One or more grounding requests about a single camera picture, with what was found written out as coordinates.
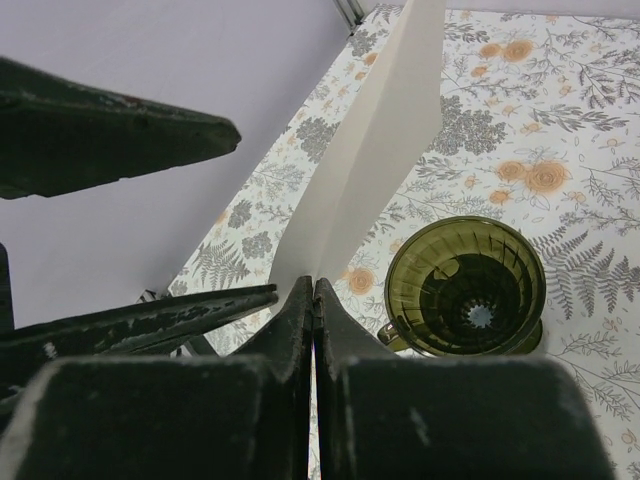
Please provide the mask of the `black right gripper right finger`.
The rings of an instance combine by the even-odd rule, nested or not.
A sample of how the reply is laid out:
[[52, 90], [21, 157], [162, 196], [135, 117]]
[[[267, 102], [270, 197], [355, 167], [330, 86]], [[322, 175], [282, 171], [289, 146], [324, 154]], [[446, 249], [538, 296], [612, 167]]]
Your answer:
[[325, 479], [610, 479], [576, 383], [530, 356], [400, 357], [315, 286]]

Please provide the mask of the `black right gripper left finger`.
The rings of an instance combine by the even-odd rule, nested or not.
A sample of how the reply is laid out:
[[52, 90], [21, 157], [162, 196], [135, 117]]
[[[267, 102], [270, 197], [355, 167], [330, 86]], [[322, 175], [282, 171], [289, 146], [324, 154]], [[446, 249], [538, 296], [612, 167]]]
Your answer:
[[5, 479], [303, 479], [311, 280], [234, 353], [60, 357], [1, 398]]

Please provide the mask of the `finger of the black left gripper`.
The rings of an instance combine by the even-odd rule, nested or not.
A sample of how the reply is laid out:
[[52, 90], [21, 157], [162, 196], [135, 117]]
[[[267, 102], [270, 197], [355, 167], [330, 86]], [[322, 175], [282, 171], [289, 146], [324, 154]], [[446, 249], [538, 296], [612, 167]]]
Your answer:
[[55, 197], [227, 155], [228, 119], [1, 60], [1, 196]]
[[17, 399], [44, 364], [60, 357], [168, 354], [277, 301], [274, 285], [259, 285], [164, 298], [3, 333], [1, 398]]

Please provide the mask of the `green glass coffee dripper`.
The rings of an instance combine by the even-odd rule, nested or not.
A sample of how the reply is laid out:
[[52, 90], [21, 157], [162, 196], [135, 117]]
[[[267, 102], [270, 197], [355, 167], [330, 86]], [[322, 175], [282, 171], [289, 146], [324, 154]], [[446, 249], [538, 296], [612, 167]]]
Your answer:
[[413, 234], [386, 274], [389, 349], [429, 357], [523, 355], [543, 338], [546, 278], [531, 243], [493, 219], [458, 216]]

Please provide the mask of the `white paper coffee filter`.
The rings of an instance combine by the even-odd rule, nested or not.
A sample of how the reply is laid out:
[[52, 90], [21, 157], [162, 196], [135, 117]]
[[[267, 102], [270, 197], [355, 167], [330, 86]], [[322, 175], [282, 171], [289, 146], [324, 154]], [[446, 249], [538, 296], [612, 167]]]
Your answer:
[[344, 366], [391, 352], [332, 288], [421, 155], [441, 131], [445, 4], [409, 1], [312, 174], [281, 237], [269, 280], [279, 302], [311, 280], [321, 475], [354, 477]]

